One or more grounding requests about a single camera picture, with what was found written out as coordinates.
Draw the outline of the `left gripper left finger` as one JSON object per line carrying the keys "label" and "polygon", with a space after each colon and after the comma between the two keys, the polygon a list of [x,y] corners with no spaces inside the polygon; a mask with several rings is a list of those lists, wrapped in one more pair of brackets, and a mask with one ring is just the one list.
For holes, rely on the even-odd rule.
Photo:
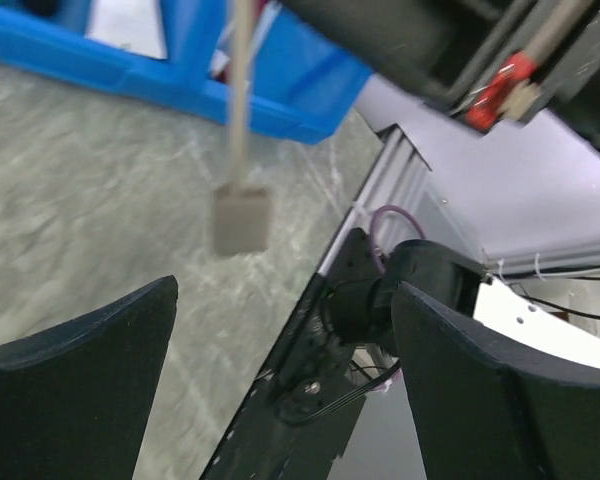
{"label": "left gripper left finger", "polygon": [[0,345],[0,479],[130,479],[174,327],[178,283]]}

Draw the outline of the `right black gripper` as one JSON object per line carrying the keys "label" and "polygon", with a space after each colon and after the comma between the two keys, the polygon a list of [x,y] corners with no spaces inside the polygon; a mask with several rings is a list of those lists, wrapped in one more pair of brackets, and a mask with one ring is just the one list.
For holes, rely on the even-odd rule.
{"label": "right black gripper", "polygon": [[291,1],[404,92],[485,133],[553,113],[600,153],[600,1]]}

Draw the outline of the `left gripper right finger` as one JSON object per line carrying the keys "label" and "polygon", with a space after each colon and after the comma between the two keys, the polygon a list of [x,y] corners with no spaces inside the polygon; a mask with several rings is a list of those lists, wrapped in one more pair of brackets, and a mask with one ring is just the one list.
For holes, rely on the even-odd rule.
{"label": "left gripper right finger", "polygon": [[600,479],[600,369],[401,284],[391,315],[429,479]]}

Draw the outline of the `grey toothbrush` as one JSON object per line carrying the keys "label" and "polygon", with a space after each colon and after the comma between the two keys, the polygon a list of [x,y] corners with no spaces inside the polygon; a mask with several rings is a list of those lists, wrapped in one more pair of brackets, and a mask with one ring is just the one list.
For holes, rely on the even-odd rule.
{"label": "grey toothbrush", "polygon": [[212,246],[221,257],[263,252],[268,247],[272,198],[267,188],[247,181],[249,161],[250,43],[257,3],[233,1],[228,122],[230,176],[214,191]]}

